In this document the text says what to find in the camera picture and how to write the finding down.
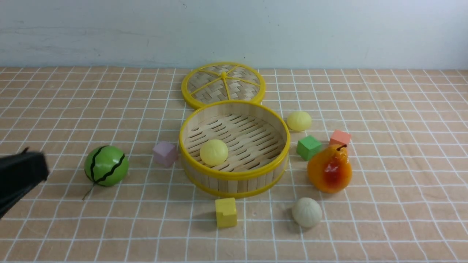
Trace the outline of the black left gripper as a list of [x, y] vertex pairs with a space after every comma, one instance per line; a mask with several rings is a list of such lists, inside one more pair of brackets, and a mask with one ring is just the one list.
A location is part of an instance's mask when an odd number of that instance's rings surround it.
[[0, 158], [0, 217], [49, 176], [45, 154], [25, 148]]

